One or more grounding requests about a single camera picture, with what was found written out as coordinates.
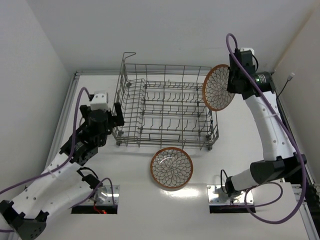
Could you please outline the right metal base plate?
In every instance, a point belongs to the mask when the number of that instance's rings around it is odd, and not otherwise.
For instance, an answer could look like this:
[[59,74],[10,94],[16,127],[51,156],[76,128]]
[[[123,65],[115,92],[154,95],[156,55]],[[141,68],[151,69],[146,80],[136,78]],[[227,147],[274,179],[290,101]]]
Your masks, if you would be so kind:
[[232,196],[228,196],[223,192],[220,185],[207,185],[208,203],[214,207],[228,207],[228,206],[244,206],[245,205],[245,191],[238,192]]

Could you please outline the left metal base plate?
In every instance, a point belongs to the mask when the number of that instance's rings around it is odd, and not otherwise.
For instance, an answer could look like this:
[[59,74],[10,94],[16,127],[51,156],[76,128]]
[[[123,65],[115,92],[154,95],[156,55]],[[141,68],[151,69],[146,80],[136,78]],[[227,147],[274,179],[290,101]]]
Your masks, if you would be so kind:
[[78,206],[92,206],[94,203],[98,207],[117,207],[120,197],[120,185],[104,185],[99,187],[90,197],[74,204],[72,208]]

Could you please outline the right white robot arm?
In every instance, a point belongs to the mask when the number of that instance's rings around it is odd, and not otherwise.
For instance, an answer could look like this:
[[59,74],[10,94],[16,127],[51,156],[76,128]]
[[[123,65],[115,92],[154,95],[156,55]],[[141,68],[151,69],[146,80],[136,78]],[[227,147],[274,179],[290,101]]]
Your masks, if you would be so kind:
[[227,91],[240,94],[250,109],[261,139],[263,159],[252,162],[249,169],[229,176],[225,182],[228,196],[270,181],[287,178],[307,163],[298,157],[280,117],[275,85],[269,72],[256,72],[251,50],[235,49],[229,56]]

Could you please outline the metal base plate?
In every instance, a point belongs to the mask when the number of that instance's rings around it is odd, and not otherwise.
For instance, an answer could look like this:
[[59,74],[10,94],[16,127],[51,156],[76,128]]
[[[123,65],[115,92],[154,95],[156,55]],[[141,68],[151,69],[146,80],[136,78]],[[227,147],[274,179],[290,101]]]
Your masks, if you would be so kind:
[[228,207],[228,206],[244,206],[245,205],[245,191],[238,192],[232,196],[228,196],[223,192],[220,185],[207,185],[208,203],[214,207]]
[[99,187],[90,197],[74,204],[72,208],[78,206],[92,206],[94,203],[98,207],[117,207],[120,197],[120,185],[104,185]]

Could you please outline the floral plate brown rim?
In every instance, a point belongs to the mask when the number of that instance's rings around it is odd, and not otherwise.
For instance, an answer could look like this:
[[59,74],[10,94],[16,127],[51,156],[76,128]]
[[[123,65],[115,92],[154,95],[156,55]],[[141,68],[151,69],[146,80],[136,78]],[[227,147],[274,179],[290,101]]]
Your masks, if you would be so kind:
[[206,75],[202,85],[202,98],[211,111],[222,111],[227,108],[235,97],[228,92],[230,67],[227,64],[218,64]]
[[178,147],[158,150],[150,161],[152,179],[165,189],[184,187],[192,178],[194,165],[189,154]]

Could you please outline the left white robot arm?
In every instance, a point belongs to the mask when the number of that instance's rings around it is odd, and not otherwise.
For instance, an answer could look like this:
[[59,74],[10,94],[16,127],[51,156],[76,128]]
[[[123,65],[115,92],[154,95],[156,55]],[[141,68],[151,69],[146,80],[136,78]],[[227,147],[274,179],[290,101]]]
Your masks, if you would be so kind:
[[106,187],[96,174],[83,174],[85,164],[103,147],[113,129],[124,125],[121,104],[114,103],[115,114],[105,106],[78,105],[84,123],[74,126],[69,140],[43,173],[31,179],[30,185],[11,200],[0,203],[0,214],[22,240],[35,240],[49,220],[66,209],[87,200],[104,203],[110,199],[116,206],[114,186]]

